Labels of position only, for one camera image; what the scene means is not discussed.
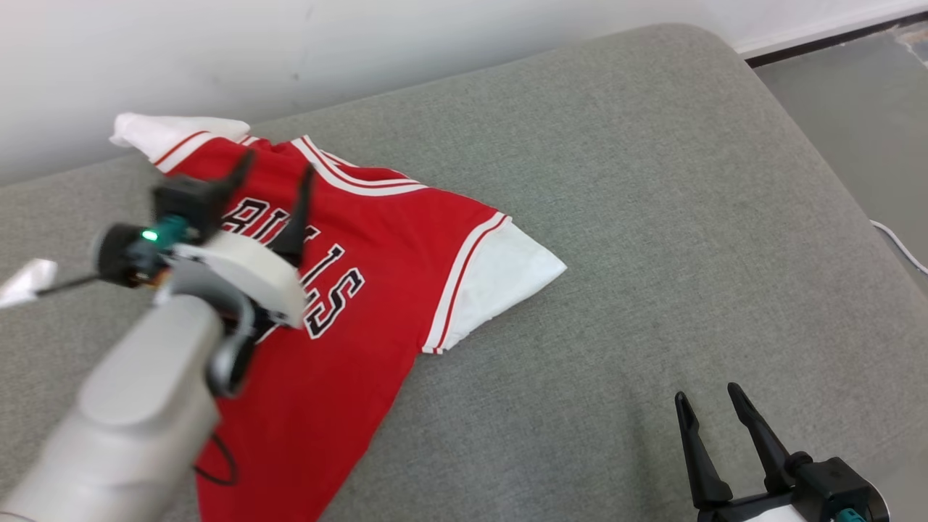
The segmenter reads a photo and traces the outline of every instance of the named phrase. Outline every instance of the teal connector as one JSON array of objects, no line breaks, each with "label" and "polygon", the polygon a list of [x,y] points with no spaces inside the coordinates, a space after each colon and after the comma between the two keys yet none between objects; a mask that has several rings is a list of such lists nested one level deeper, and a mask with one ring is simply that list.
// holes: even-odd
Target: teal connector
[{"label": "teal connector", "polygon": [[867,522],[863,516],[857,514],[853,509],[845,509],[842,512],[838,513],[838,517],[834,519],[835,522]]},{"label": "teal connector", "polygon": [[153,228],[142,230],[142,239],[155,243],[159,252],[164,252],[187,239],[187,220],[179,215],[168,215]]}]

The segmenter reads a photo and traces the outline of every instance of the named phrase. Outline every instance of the white wall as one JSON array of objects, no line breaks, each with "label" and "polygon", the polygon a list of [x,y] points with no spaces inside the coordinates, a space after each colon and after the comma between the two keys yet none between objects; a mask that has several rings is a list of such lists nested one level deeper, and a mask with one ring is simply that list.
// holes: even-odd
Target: white wall
[{"label": "white wall", "polygon": [[746,58],[928,0],[30,0],[0,18],[0,184],[104,160],[120,111],[259,122],[660,21]]}]

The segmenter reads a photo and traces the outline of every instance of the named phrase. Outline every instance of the white shirt sleeve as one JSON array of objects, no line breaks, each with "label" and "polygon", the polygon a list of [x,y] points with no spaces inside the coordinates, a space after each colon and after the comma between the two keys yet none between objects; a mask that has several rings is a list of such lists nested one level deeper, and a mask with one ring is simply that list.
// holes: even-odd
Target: white shirt sleeve
[{"label": "white shirt sleeve", "polygon": [[[465,241],[462,249],[467,247]],[[537,293],[567,269],[509,217],[472,248],[459,281],[452,270],[452,278],[445,286],[446,294],[451,289],[452,302],[445,320],[439,317],[442,313],[439,306],[429,339],[422,348],[425,353],[443,353],[481,324]]]},{"label": "white shirt sleeve", "polygon": [[[238,120],[146,116],[124,112],[116,116],[116,121],[113,122],[110,142],[120,147],[135,147],[141,150],[152,163],[162,171],[168,172],[170,168],[162,168],[159,163],[168,160],[171,166],[177,165],[190,152],[211,138],[224,137],[239,142],[248,135],[249,130],[248,124]],[[182,144],[186,145],[188,150],[178,150]]]}]

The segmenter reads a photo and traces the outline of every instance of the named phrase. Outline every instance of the black cable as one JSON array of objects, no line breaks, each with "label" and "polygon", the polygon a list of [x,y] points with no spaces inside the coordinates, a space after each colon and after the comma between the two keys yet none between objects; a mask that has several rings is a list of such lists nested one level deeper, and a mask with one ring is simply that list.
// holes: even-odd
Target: black cable
[{"label": "black cable", "polygon": [[216,445],[216,448],[218,448],[219,451],[223,454],[223,458],[226,459],[226,463],[228,463],[229,466],[229,478],[226,480],[217,478],[203,471],[199,466],[196,465],[193,466],[193,471],[197,472],[197,475],[202,476],[204,479],[209,480],[217,486],[235,486],[238,484],[238,466],[235,464],[235,458],[232,456],[232,451],[229,451],[229,448],[226,446],[225,442],[223,442],[223,440],[215,433],[213,433],[213,435],[210,437],[210,440],[213,441],[213,444]]},{"label": "black cable", "polygon": [[24,522],[35,522],[35,520],[32,520],[31,518],[26,518],[23,515],[17,515],[15,513],[9,513],[8,511],[0,511],[0,515],[12,516],[16,518],[17,520],[23,520]]},{"label": "black cable", "polygon": [[58,292],[63,292],[65,290],[70,290],[71,288],[83,286],[87,284],[88,282],[94,282],[98,280],[99,278],[100,278],[99,274],[88,274],[86,276],[74,278],[70,281],[64,281],[56,285],[49,286],[48,288],[39,290],[38,292],[35,293],[35,295],[37,295],[38,297],[45,297],[46,295],[49,295],[49,294],[55,294]]}]

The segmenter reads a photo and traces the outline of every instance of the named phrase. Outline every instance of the gray robot arm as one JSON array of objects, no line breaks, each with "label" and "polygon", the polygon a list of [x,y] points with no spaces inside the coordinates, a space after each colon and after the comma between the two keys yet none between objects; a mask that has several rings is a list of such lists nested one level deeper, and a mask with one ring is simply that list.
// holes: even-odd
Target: gray robot arm
[{"label": "gray robot arm", "polygon": [[[246,152],[218,182],[165,180],[153,190],[154,228],[116,225],[102,237],[103,281],[135,287],[167,271],[170,278],[156,306],[84,382],[38,461],[0,504],[0,522],[158,520],[219,421],[213,398],[238,393],[270,328],[302,325],[296,267],[314,171],[303,177],[292,219],[264,246],[220,223],[252,157]],[[32,298],[48,292],[32,289]]]},{"label": "gray robot arm", "polygon": [[157,520],[219,420],[203,370],[222,340],[198,297],[150,310],[84,382],[0,521]]}]

